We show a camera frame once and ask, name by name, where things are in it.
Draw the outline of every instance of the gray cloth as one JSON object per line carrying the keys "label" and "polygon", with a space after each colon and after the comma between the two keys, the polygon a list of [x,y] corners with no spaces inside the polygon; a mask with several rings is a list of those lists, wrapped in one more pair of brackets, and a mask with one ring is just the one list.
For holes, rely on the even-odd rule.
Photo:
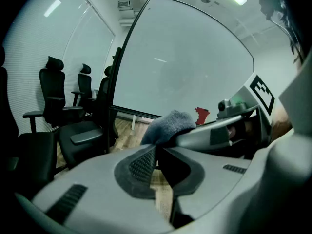
{"label": "gray cloth", "polygon": [[165,117],[155,119],[146,130],[141,145],[167,143],[175,134],[196,127],[191,115],[173,110]]}

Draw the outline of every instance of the office chair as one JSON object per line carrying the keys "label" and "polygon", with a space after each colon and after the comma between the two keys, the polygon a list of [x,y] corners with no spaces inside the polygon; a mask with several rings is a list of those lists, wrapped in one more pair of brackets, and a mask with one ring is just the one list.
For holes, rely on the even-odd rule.
{"label": "office chair", "polygon": [[[1,65],[4,63],[1,47]],[[0,137],[8,186],[31,199],[53,180],[56,171],[57,148],[53,133],[27,133],[19,136],[7,96],[7,71],[0,68],[0,113],[4,128]]]}
{"label": "office chair", "polygon": [[85,116],[82,107],[65,107],[63,68],[61,60],[49,57],[45,68],[39,73],[45,102],[43,116],[52,127],[81,122]]}
{"label": "office chair", "polygon": [[116,142],[118,135],[114,122],[117,111],[110,111],[110,122],[107,122],[107,94],[104,92],[104,84],[107,82],[108,78],[104,78],[101,82],[90,121],[62,126],[59,129],[59,145],[69,168],[89,158],[105,154],[107,146],[105,133],[108,128],[110,146]]}
{"label": "office chair", "polygon": [[94,104],[96,99],[92,98],[92,89],[91,89],[91,77],[88,74],[91,73],[91,68],[82,64],[83,68],[80,71],[81,74],[78,75],[78,85],[79,92],[73,91],[72,94],[75,94],[73,106],[76,106],[78,95],[80,95],[79,106],[83,107],[87,113],[92,113],[94,109]]}

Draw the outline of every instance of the black frame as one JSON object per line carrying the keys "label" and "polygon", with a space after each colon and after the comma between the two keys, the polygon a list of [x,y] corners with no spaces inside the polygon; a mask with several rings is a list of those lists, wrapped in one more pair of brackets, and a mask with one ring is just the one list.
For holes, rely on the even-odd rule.
{"label": "black frame", "polygon": [[[132,110],[132,109],[128,109],[128,108],[123,108],[123,107],[119,107],[119,106],[114,106],[113,105],[113,99],[114,99],[114,93],[115,93],[115,85],[116,85],[116,81],[117,81],[117,76],[118,76],[118,72],[119,72],[119,68],[120,68],[120,64],[121,64],[121,60],[122,60],[122,57],[123,57],[123,54],[124,54],[124,51],[127,47],[127,43],[129,41],[129,38],[131,36],[131,33],[134,29],[134,27],[136,26],[136,23],[138,21],[138,19],[140,18],[141,14],[143,13],[145,7],[147,6],[147,4],[149,3],[150,0],[147,0],[144,4],[144,6],[142,7],[142,9],[140,10],[139,14],[137,15],[136,19],[134,20],[129,32],[128,32],[128,35],[125,39],[125,42],[120,50],[119,53],[116,53],[116,56],[114,58],[114,63],[113,63],[113,73],[111,74],[111,83],[109,84],[109,88],[108,88],[108,95],[109,95],[109,98],[108,98],[108,105],[109,105],[109,109],[113,109],[113,110],[116,110],[116,111],[119,111],[119,112],[123,112],[123,113],[127,113],[127,114],[131,114],[131,115],[136,115],[136,116],[141,116],[141,117],[146,117],[146,118],[151,118],[151,119],[156,119],[156,118],[159,118],[159,117],[162,117],[162,116],[158,116],[158,115],[152,115],[152,114],[149,114],[149,113],[144,113],[144,112],[141,112],[141,111],[136,111],[136,110]],[[215,21],[217,21],[218,23],[220,23],[223,27],[225,27],[233,36],[235,36],[239,42],[246,48],[246,46],[241,42],[241,40],[231,31],[229,30],[228,27],[226,27],[224,24],[222,24],[221,22],[219,22],[216,18],[212,17],[211,15],[207,14],[206,12],[192,6],[192,5],[189,5],[187,3],[184,3],[184,2],[181,2],[181,1],[177,1],[177,0],[171,0],[171,1],[175,1],[175,2],[179,2],[179,3],[182,3],[184,5],[187,5],[189,7],[192,7],[202,13],[204,13],[205,15],[211,17],[212,19],[214,19]],[[246,50],[248,51],[248,53],[251,55],[252,59],[253,59],[253,72],[254,72],[254,57],[252,56],[252,54],[250,53],[250,51],[246,48]]]}

